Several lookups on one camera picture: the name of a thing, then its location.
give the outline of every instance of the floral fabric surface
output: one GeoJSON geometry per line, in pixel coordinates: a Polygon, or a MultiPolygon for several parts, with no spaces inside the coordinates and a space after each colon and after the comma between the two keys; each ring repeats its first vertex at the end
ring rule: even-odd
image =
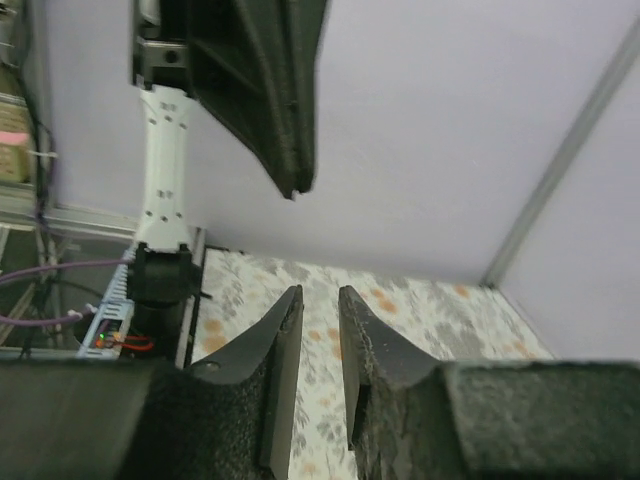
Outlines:
{"type": "Polygon", "coordinates": [[[213,298],[201,302],[193,360],[245,331],[297,284],[305,307],[290,479],[357,479],[344,420],[341,286],[355,287],[382,320],[437,358],[551,358],[491,290],[208,250],[203,291],[213,298]]]}

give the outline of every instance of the black object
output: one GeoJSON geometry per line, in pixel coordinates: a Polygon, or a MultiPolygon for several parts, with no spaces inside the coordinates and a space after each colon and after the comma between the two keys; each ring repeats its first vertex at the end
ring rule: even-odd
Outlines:
{"type": "Polygon", "coordinates": [[[0,362],[3,480],[284,480],[302,287],[228,345],[166,363],[0,362]]]}
{"type": "Polygon", "coordinates": [[[638,365],[440,362],[339,295],[359,478],[640,478],[638,365]]]}
{"type": "Polygon", "coordinates": [[[171,358],[182,327],[187,298],[198,295],[202,268],[193,263],[186,245],[178,252],[150,250],[138,244],[135,260],[127,269],[127,298],[135,302],[133,327],[156,339],[154,354],[171,358]]]}
{"type": "Polygon", "coordinates": [[[261,162],[285,198],[315,176],[315,64],[327,0],[133,0],[132,78],[181,88],[261,162]]]}

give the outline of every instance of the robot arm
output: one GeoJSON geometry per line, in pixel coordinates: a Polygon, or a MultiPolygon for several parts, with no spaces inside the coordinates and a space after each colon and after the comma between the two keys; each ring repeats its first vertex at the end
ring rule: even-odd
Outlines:
{"type": "Polygon", "coordinates": [[[133,0],[131,82],[147,125],[144,206],[128,271],[133,324],[177,336],[198,293],[185,222],[188,112],[200,103],[263,165],[282,196],[315,174],[315,59],[326,0],[133,0]]]}

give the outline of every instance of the lavender wall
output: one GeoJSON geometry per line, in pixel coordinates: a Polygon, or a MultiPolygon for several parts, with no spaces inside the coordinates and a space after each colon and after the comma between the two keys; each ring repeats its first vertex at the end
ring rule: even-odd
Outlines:
{"type": "Polygon", "coordinates": [[[558,355],[640,359],[640,61],[503,290],[558,355]]]}
{"type": "MultiPolygon", "coordinates": [[[[61,202],[137,215],[144,132],[127,83],[128,3],[46,8],[61,202]]],[[[314,191],[279,198],[198,109],[188,214],[230,248],[477,282],[637,6],[333,1],[314,191]]]]}

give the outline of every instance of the cable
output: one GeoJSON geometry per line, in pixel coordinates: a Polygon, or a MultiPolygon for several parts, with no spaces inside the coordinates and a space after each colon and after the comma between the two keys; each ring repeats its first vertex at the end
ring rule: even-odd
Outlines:
{"type": "Polygon", "coordinates": [[[131,345],[129,343],[116,343],[115,345],[120,345],[122,348],[126,348],[128,350],[133,350],[136,352],[148,352],[155,346],[153,342],[149,342],[146,345],[131,345]]]}
{"type": "Polygon", "coordinates": [[[106,235],[100,234],[82,234],[76,232],[66,232],[61,230],[56,230],[49,226],[49,222],[44,216],[44,211],[41,209],[36,210],[35,219],[38,223],[38,226],[42,229],[43,232],[48,233],[51,236],[68,239],[68,240],[88,240],[93,242],[108,242],[108,243],[123,243],[129,244],[131,242],[130,238],[122,238],[122,237],[109,237],[106,235]]]}
{"type": "MultiPolygon", "coordinates": [[[[46,265],[43,267],[27,268],[18,272],[8,273],[0,276],[0,285],[21,279],[28,275],[35,275],[43,272],[49,272],[53,270],[67,270],[70,268],[96,268],[96,267],[112,267],[116,265],[130,264],[131,260],[97,260],[91,262],[74,262],[74,263],[61,263],[59,265],[46,265]]],[[[70,312],[68,315],[60,318],[47,318],[41,320],[24,320],[8,318],[0,315],[0,323],[6,323],[8,325],[14,325],[16,327],[46,327],[49,325],[58,325],[63,323],[79,322],[85,316],[93,313],[92,309],[87,306],[81,312],[70,312]]]]}

